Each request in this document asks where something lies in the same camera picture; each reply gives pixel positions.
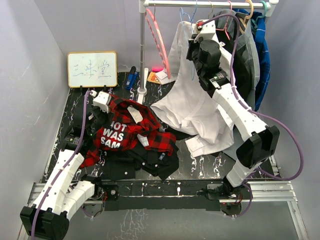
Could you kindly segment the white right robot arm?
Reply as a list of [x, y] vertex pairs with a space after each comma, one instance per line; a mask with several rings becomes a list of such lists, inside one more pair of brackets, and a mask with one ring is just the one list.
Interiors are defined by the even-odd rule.
[[194, 64], [200, 87], [222, 107], [243, 140], [235, 151], [235, 164], [221, 186], [223, 194], [233, 199], [240, 194], [245, 179], [274, 153], [280, 131], [268, 126], [242, 102], [235, 86], [232, 55], [216, 40], [193, 34], [186, 58]]

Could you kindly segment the red black plaid shirt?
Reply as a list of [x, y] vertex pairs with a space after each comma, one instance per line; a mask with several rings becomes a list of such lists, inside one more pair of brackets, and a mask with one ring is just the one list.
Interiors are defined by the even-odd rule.
[[176, 151], [176, 137], [160, 131], [161, 124], [151, 110], [136, 101], [110, 95], [107, 104], [110, 115], [107, 123], [93, 135], [80, 168], [91, 167], [99, 161], [98, 152], [132, 150], [138, 143], [147, 151], [173, 156]]

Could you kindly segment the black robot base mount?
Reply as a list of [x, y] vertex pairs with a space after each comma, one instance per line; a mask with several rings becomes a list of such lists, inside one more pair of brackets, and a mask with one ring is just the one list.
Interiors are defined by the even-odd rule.
[[203, 209], [219, 211], [223, 203], [243, 203], [250, 199], [244, 187], [232, 196], [215, 193], [221, 180], [103, 180], [106, 211]]

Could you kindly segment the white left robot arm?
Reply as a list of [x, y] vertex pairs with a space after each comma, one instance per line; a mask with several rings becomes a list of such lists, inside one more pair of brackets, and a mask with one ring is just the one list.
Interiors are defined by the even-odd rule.
[[71, 126], [52, 173], [30, 206], [20, 212], [20, 219], [31, 239], [62, 240], [70, 220], [86, 200], [100, 199], [104, 193], [101, 178], [84, 175], [77, 183], [73, 178], [93, 143], [98, 130], [108, 123], [109, 110], [94, 106], [83, 115], [81, 126]]

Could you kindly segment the light blue wire hanger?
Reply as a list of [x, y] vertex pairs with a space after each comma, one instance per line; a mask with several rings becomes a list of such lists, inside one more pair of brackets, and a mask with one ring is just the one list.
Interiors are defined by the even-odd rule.
[[[198, 9], [198, 1], [196, 0], [195, 1], [196, 4], [195, 4], [195, 8], [194, 8], [194, 12], [192, 13], [192, 16], [190, 16], [188, 13], [186, 13], [182, 7], [179, 8], [179, 16], [180, 16], [180, 22], [183, 23], [184, 20], [183, 20], [183, 16], [186, 15], [188, 17], [188, 22], [190, 23], [190, 25], [192, 26], [193, 25], [193, 21], [194, 21], [194, 18], [195, 18], [195, 14], [197, 12], [197, 9]], [[195, 73], [196, 73], [196, 70], [195, 70], [195, 67], [194, 66], [190, 66], [191, 69], [191, 80], [193, 81], [195, 79]]]

